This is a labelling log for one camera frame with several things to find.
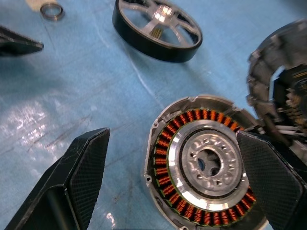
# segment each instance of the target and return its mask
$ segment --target wheel spoke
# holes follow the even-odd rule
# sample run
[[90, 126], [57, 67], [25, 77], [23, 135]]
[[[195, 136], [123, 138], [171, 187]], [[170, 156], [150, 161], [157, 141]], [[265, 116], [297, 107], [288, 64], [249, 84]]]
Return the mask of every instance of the wheel spoke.
[[175, 35], [176, 35], [178, 41], [180, 42], [180, 44], [182, 44], [183, 46], [190, 46], [190, 44], [187, 42], [187, 40], [185, 39], [185, 37], [183, 36], [181, 31], [178, 30], [177, 27], [170, 26], [170, 28], [175, 33]]
[[149, 21], [143, 28], [142, 31], [148, 35], [151, 34], [151, 32], [153, 31], [153, 29], [159, 24], [159, 21], [156, 19], [152, 19], [151, 21]]
[[199, 30], [192, 27], [189, 23], [181, 20], [181, 19], [177, 19], [178, 25], [181, 25], [184, 29], [188, 30], [189, 32], [191, 32], [192, 34], [198, 35], [199, 34]]

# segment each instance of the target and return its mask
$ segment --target metal bearing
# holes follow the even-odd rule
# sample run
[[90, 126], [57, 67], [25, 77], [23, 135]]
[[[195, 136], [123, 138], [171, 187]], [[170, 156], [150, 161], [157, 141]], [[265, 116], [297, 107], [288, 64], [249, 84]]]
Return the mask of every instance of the metal bearing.
[[[48, 10], [57, 10], [59, 12], [57, 14], [48, 14], [47, 13]], [[55, 2], [44, 3], [40, 8], [40, 12], [44, 18], [51, 21], [59, 21], [64, 16], [63, 7]]]

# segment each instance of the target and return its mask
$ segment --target motor part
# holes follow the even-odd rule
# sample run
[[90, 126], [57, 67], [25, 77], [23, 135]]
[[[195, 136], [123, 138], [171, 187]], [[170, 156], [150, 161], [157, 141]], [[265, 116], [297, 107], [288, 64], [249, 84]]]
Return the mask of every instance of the motor part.
[[43, 43], [0, 26], [0, 57], [31, 54], [41, 51], [43, 48]]
[[56, 2], [44, 3], [40, 12], [44, 18], [55, 22], [61, 20], [64, 16], [63, 7]]
[[283, 143], [239, 132], [249, 183], [274, 230], [307, 226], [307, 166]]
[[307, 20], [300, 20], [272, 33], [251, 54], [248, 102], [266, 132], [307, 164], [306, 36]]
[[110, 131], [77, 137], [48, 168], [6, 230], [85, 230], [98, 198]]
[[156, 206], [178, 229], [265, 226], [241, 161], [238, 130], [263, 133], [247, 111], [210, 95], [174, 102], [155, 120], [144, 178]]
[[113, 25], [129, 45], [163, 61], [188, 61], [202, 43], [196, 22], [166, 0], [116, 0]]

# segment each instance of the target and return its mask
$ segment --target copper winding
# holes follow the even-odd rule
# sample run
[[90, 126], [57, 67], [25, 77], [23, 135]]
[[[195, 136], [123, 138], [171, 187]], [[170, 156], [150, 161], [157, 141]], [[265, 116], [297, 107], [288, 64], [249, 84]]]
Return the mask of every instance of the copper winding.
[[216, 226], [221, 225], [220, 217], [218, 212], [213, 212], [213, 223]]
[[228, 210], [228, 212], [229, 212], [230, 217], [231, 217], [231, 219], [232, 219], [233, 221], [236, 221], [236, 220], [238, 219], [237, 216], [236, 216], [236, 212], [235, 212], [232, 208], [230, 208], [230, 209]]
[[187, 112], [187, 116], [188, 116], [188, 120], [189, 121], [193, 121], [194, 120], [194, 115], [193, 115], [192, 111], [188, 111]]
[[188, 205], [186, 212], [184, 213], [184, 216], [187, 217], [188, 219], [191, 219], [191, 216], [193, 214], [194, 206], [193, 205]]
[[157, 149], [155, 150], [155, 153], [158, 154], [158, 155], [166, 156], [167, 151], [166, 151], [166, 149], [157, 148]]
[[183, 124], [186, 124], [188, 122], [187, 119], [186, 119], [186, 116], [184, 114], [180, 115], [179, 117], [180, 117]]
[[167, 140], [171, 140], [172, 139], [172, 135], [170, 135], [167, 131], [163, 131], [161, 133], [161, 136], [163, 136]]
[[179, 197], [180, 197], [179, 194], [175, 193], [174, 195], [171, 196], [171, 198], [169, 199], [169, 202], [173, 205], [176, 203], [176, 201], [178, 201]]
[[243, 198], [243, 199], [241, 200], [241, 202], [242, 202], [243, 206], [244, 206], [247, 210], [250, 209], [251, 205], [250, 205], [250, 203], [249, 203], [245, 198]]
[[160, 145], [160, 146], [162, 146], [162, 147], [165, 147], [165, 148], [168, 148], [169, 141], [163, 140], [163, 139], [159, 139], [158, 145]]
[[174, 125], [175, 125], [177, 128], [180, 128], [180, 127], [181, 127], [181, 123], [178, 121], [177, 118], [175, 118], [175, 119], [173, 120], [173, 123], [174, 123]]
[[196, 120], [201, 119], [201, 111], [199, 109], [194, 110]]
[[204, 109], [202, 111], [202, 116], [203, 116], [203, 119], [208, 119], [208, 111]]
[[159, 182], [160, 185], [164, 185], [164, 184], [166, 184], [168, 182], [171, 182], [171, 180], [169, 179], [168, 176], [166, 176], [166, 177], [163, 177], [160, 180], [158, 180], [158, 182]]
[[215, 121], [216, 112], [211, 111], [211, 120]]
[[205, 212], [204, 223], [205, 225], [211, 225], [211, 212]]
[[230, 124], [230, 122], [232, 121], [232, 119], [231, 119], [231, 117], [226, 117], [226, 120], [225, 120], [225, 122], [224, 122], [224, 125], [225, 126], [229, 126], [229, 124]]
[[167, 174], [167, 168], [156, 169], [156, 173], [157, 173], [157, 175]]
[[170, 194], [171, 192], [173, 192], [174, 189], [175, 189], [174, 186], [171, 184], [171, 185], [169, 185], [168, 187], [166, 187], [165, 189], [163, 189], [163, 192], [164, 192], [165, 195], [168, 195], [168, 194]]
[[217, 116], [217, 121], [222, 123], [223, 119], [224, 119], [224, 114], [219, 113], [219, 115]]
[[154, 162], [155, 164], [158, 164], [158, 165], [166, 164], [166, 159], [156, 158]]
[[255, 202], [255, 201], [256, 201], [255, 195], [254, 195], [252, 192], [250, 192], [250, 191], [248, 191], [248, 192], [245, 194], [245, 196], [246, 196], [250, 201], [252, 201], [252, 202]]
[[200, 209], [196, 209], [195, 214], [194, 214], [194, 221], [196, 223], [200, 223], [201, 222], [201, 210]]
[[221, 212], [222, 221], [225, 225], [229, 224], [229, 218], [226, 211]]
[[167, 125], [166, 129], [171, 132], [171, 134], [176, 133], [176, 129], [172, 125]]
[[240, 204], [237, 204], [237, 205], [236, 205], [236, 210], [238, 211], [238, 213], [239, 213], [241, 216], [244, 216], [245, 211], [244, 211], [243, 207], [242, 207]]
[[237, 126], [238, 126], [238, 123], [237, 122], [233, 122], [232, 125], [230, 126], [230, 129], [232, 131], [234, 131], [237, 128]]
[[183, 209], [185, 208], [187, 202], [185, 200], [181, 200], [177, 205], [177, 210], [182, 213]]

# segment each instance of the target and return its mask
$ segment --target blue mat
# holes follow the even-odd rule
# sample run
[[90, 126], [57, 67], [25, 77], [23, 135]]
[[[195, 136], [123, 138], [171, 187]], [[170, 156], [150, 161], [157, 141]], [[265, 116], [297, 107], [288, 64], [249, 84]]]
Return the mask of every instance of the blue mat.
[[171, 64], [119, 38], [113, 0], [59, 2], [66, 15], [54, 23], [25, 1], [0, 0], [0, 24], [45, 45], [0, 59], [0, 229], [72, 140], [101, 127], [111, 139], [89, 229], [173, 229], [141, 184], [153, 121], [173, 101], [204, 93], [254, 114], [245, 99], [247, 58], [271, 32], [306, 17], [307, 3], [173, 0], [198, 22], [204, 42], [190, 62]]

